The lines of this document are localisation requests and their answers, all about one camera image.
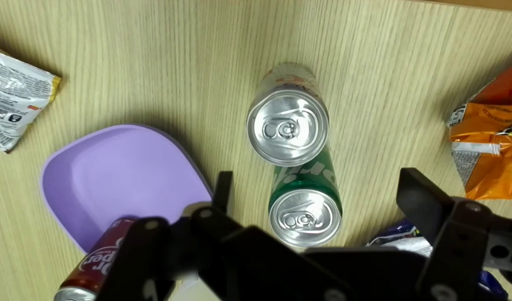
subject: aluminum can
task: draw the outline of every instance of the aluminum can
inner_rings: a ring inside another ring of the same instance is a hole
[[[255,150],[275,165],[303,165],[328,140],[328,112],[315,87],[315,75],[298,63],[276,65],[260,84],[248,115]]]
[[[318,246],[332,239],[342,224],[342,201],[328,149],[300,167],[276,167],[270,219],[281,241],[291,246]]]
[[[136,217],[117,219],[61,284],[56,301],[94,301]]]

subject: orange snack bag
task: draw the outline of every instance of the orange snack bag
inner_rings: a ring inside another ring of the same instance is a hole
[[[512,68],[459,107],[452,154],[469,199],[512,199]]]

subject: wood grain surface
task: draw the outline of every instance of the wood grain surface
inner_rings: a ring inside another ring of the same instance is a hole
[[[209,182],[235,170],[233,217],[271,232],[273,167],[245,122],[280,62],[313,68],[330,110],[345,204],[333,246],[360,246],[400,217],[400,167],[462,196],[444,122],[512,63],[512,13],[404,0],[0,0],[0,48],[64,77],[22,144],[0,154],[0,301],[45,301],[84,254],[42,201],[42,165],[109,125],[174,135]],[[512,201],[487,204],[512,216]]]

